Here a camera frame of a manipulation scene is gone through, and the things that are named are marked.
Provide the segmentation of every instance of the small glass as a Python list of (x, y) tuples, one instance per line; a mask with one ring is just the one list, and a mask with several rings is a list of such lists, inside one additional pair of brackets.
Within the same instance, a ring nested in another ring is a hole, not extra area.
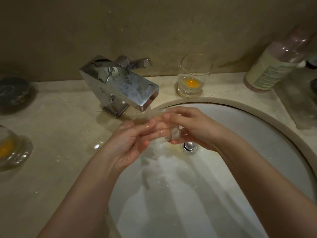
[(183, 57), (179, 66), (178, 92), (186, 98), (196, 97), (211, 73), (211, 58), (205, 54), (188, 54)]
[(25, 136), (18, 136), (0, 125), (0, 171), (15, 168), (31, 155), (33, 145)]

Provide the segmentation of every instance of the faucet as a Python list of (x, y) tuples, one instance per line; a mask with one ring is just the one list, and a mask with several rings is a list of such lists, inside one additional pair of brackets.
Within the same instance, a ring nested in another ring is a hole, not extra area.
[(131, 61), (119, 56), (112, 62), (99, 55), (79, 69), (79, 73), (102, 109), (118, 118), (129, 105), (144, 112), (159, 94), (158, 85), (132, 72), (150, 66), (149, 58)]

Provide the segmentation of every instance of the wall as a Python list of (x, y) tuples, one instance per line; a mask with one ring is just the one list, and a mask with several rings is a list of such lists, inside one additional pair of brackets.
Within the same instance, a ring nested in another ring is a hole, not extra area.
[(2, 0), (0, 71), (81, 79), (101, 54), (150, 57), (147, 76), (174, 75), (187, 53), (214, 73), (247, 71), (267, 44), (315, 14), (317, 0)]

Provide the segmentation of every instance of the white sink basin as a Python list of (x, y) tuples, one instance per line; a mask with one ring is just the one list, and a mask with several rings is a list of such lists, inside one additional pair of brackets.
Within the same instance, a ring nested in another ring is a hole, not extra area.
[[(239, 109), (215, 104), (183, 106), (197, 107), (239, 134), (317, 202), (316, 180), (309, 165), (278, 130)], [(267, 237), (219, 154), (201, 147), (187, 155), (179, 145), (151, 142), (119, 177), (109, 209), (123, 238)]]

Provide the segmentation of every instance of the beige countertop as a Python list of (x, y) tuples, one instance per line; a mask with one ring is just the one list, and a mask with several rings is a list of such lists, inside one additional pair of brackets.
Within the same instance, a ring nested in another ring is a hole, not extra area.
[[(151, 107), (210, 102), (242, 109), (284, 133), (317, 174), (317, 129), (298, 130), (274, 91), (254, 93), (244, 86), (243, 76), (213, 74), (202, 94), (192, 99), (176, 93), (176, 76), (150, 77), (160, 87)], [(34, 144), (22, 167), (0, 173), (0, 237), (35, 237), (93, 155), (93, 144), (137, 115), (131, 107), (119, 119), (102, 111), (84, 80), (35, 85), (39, 93), (28, 108), (0, 116), (1, 125), (28, 136)]]

